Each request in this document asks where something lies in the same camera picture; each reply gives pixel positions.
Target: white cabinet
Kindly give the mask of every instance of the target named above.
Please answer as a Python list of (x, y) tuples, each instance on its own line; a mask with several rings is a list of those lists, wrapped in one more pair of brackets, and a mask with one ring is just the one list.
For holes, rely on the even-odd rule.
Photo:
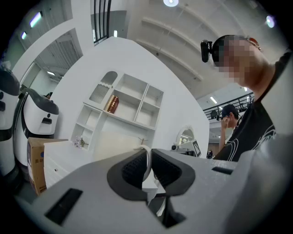
[(84, 103), (103, 110), (113, 93), (114, 87), (122, 76), (123, 73), (116, 70), (105, 71), (101, 81), (92, 85), (92, 89), (89, 91)]
[(44, 175), (49, 188), (77, 168), (91, 163), (92, 154), (72, 145), (71, 141), (44, 144)]
[(93, 135), (98, 121), (101, 118), (101, 113), (101, 110), (83, 104), (71, 134), (71, 141), (75, 141), (76, 137), (81, 137), (85, 142), (84, 149), (93, 149), (94, 143), (92, 144), (92, 139), (94, 138)]
[[(146, 144), (151, 146), (164, 92), (117, 70), (105, 71), (104, 74), (100, 82), (92, 85), (84, 101), (71, 141), (74, 141), (76, 136), (82, 137), (86, 143), (83, 150), (93, 151), (102, 129), (105, 130), (104, 125), (108, 126), (107, 123), (113, 122), (107, 120), (111, 118), (115, 119), (116, 129), (119, 129), (115, 132), (126, 128), (127, 135), (145, 139)], [(104, 110), (111, 95), (119, 99), (114, 113)]]

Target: cardboard box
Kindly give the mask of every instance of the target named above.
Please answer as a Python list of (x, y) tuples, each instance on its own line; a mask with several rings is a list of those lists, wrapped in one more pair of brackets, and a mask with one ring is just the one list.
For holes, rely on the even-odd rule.
[(44, 139), (29, 137), (27, 141), (27, 169), (29, 180), (37, 195), (47, 189), (44, 175), (44, 143), (68, 139)]

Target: white cable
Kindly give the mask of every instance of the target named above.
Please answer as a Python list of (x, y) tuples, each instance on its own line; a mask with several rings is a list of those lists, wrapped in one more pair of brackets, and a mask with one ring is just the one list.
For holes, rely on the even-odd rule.
[(134, 150), (136, 149), (145, 149), (148, 156), (147, 168), (142, 180), (142, 181), (145, 181), (147, 177), (149, 176), (149, 174), (151, 173), (151, 169), (152, 169), (152, 150), (150, 147), (143, 144), (135, 148)]

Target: white robot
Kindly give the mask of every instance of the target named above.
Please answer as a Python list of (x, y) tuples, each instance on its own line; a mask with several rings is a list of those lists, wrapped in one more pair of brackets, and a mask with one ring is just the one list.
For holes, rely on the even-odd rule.
[(27, 139), (54, 138), (59, 110), (48, 98), (25, 89), (15, 113), (14, 153), (19, 166), (27, 173)]
[(10, 70), (0, 69), (0, 173), (9, 187), (22, 181), (13, 154), (13, 114), (19, 95), (19, 82)]

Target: shelf compartment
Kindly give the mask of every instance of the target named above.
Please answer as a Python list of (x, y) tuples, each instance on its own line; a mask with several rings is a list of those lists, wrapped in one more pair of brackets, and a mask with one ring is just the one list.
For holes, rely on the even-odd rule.
[(147, 83), (130, 75), (124, 74), (116, 86), (116, 90), (126, 93), (132, 97), (142, 99)]
[(90, 106), (83, 105), (82, 110), (78, 116), (77, 124), (93, 131), (98, 122), (101, 112)]
[(144, 101), (137, 114), (136, 122), (155, 128), (159, 111), (160, 109), (157, 106)]
[(84, 145), (84, 149), (87, 149), (92, 138), (92, 131), (87, 128), (84, 128), (83, 126), (79, 124), (76, 124), (71, 136), (72, 142), (75, 141), (76, 136), (81, 137), (83, 139), (83, 141), (87, 144), (87, 145)]
[(129, 121), (127, 119), (123, 119), (123, 118), (121, 118), (121, 117), (119, 117), (117, 115), (114, 115), (114, 114), (110, 113), (110, 112), (104, 111), (104, 113), (106, 113), (109, 117), (118, 119), (118, 120), (123, 121), (125, 123), (131, 124), (131, 125), (134, 125), (134, 126), (146, 129), (146, 130), (155, 130), (155, 128), (153, 128), (151, 126), (148, 126), (148, 125), (145, 125), (145, 124), (142, 124), (142, 123), (138, 123), (138, 122), (134, 122), (134, 121)]
[(147, 102), (151, 105), (160, 107), (162, 103), (164, 92), (161, 90), (158, 90), (157, 88), (149, 85), (146, 95), (144, 97), (144, 102)]
[(113, 95), (119, 98), (114, 115), (128, 121), (134, 121), (141, 100), (118, 90), (114, 90)]

